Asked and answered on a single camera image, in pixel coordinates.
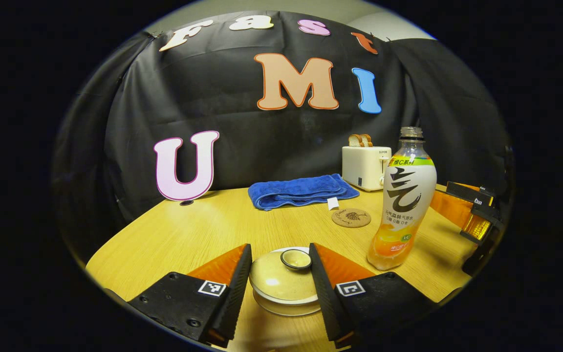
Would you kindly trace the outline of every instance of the pink letter u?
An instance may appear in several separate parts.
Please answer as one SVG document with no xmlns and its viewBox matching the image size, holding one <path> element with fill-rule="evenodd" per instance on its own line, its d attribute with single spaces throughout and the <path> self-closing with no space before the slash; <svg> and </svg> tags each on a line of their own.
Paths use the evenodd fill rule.
<svg viewBox="0 0 563 352">
<path fill-rule="evenodd" d="M 158 154 L 156 162 L 156 182 L 158 190 L 171 200 L 190 200 L 199 198 L 212 186 L 214 178 L 214 160 L 212 146 L 219 137 L 217 131 L 205 131 L 193 134 L 190 142 L 197 146 L 197 173 L 191 182 L 179 182 L 176 174 L 177 150 L 181 147 L 181 138 L 168 138 L 156 143 L 154 150 Z"/>
</svg>

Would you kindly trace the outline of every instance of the bottle logo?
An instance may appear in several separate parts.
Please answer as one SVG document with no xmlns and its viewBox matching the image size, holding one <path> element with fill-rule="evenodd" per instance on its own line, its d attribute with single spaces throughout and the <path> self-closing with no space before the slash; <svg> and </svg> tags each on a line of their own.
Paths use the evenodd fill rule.
<svg viewBox="0 0 563 352">
<path fill-rule="evenodd" d="M 404 178 L 406 176 L 410 176 L 412 174 L 415 174 L 415 172 L 407 172 L 404 173 L 405 169 L 401 168 L 401 167 L 396 167 L 397 172 L 394 174 L 391 174 L 390 177 L 392 178 L 393 181 L 399 180 L 401 178 Z M 398 188 L 401 187 L 403 185 L 405 185 L 405 183 L 408 183 L 410 180 L 403 180 L 403 181 L 399 181 L 399 182 L 393 182 L 392 183 L 392 187 L 393 188 Z M 413 191 L 416 187 L 418 187 L 418 185 L 414 185 L 412 187 L 407 187 L 404 189 L 397 189 L 397 190 L 387 190 L 388 192 L 388 196 L 390 198 L 395 198 L 394 203 L 392 204 L 392 208 L 397 211 L 397 212 L 408 212 L 411 209 L 414 209 L 416 207 L 416 205 L 418 205 L 418 202 L 420 201 L 420 194 L 416 197 L 416 199 L 414 201 L 412 201 L 411 203 L 409 203 L 408 205 L 400 205 L 400 200 L 403 196 L 405 196 L 406 194 L 410 193 L 411 191 Z"/>
</svg>

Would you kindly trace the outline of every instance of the letter m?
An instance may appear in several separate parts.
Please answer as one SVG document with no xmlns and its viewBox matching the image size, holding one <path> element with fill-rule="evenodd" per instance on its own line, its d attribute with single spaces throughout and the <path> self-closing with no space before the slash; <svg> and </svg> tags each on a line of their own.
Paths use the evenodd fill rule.
<svg viewBox="0 0 563 352">
<path fill-rule="evenodd" d="M 297 69 L 282 54 L 257 54 L 253 60 L 262 64 L 264 97 L 258 100 L 262 110 L 279 110 L 288 106 L 282 97 L 282 86 L 297 107 L 301 107 L 312 90 L 308 104 L 315 109 L 336 109 L 338 100 L 333 96 L 330 70 L 333 64 L 325 59 L 310 58 L 303 71 Z"/>
</svg>

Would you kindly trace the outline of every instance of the plastic bottle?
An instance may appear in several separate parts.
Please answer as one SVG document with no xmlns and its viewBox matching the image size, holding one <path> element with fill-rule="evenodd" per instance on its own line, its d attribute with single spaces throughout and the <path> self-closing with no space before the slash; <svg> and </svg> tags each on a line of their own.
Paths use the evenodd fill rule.
<svg viewBox="0 0 563 352">
<path fill-rule="evenodd" d="M 402 127 L 400 143 L 384 171 L 382 223 L 367 255 L 379 270 L 401 265 L 410 254 L 436 187 L 436 169 L 423 149 L 420 127 Z"/>
</svg>

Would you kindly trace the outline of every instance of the wooden table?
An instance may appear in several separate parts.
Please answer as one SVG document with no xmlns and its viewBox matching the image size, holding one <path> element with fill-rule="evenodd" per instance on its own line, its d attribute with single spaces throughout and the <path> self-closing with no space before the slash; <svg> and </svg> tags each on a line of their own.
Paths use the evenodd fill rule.
<svg viewBox="0 0 563 352">
<path fill-rule="evenodd" d="M 436 189 L 444 190 L 439 185 Z M 103 287 L 125 301 L 170 271 L 187 273 L 243 243 L 252 245 L 253 260 L 271 250 L 322 244 L 364 265 L 375 274 L 366 253 L 381 223 L 383 191 L 340 200 L 340 208 L 358 208 L 371 223 L 351 229 L 336 225 L 326 203 L 284 206 L 265 212 L 253 207 L 247 189 L 210 191 L 191 205 L 165 200 L 110 239 L 87 263 Z M 393 271 L 434 302 L 440 302 L 471 278 L 462 264 L 474 249 L 460 229 L 429 208 L 414 247 Z M 327 341 L 321 312 L 302 317 L 277 316 L 259 307 L 251 285 L 229 351 L 335 350 Z"/>
</svg>

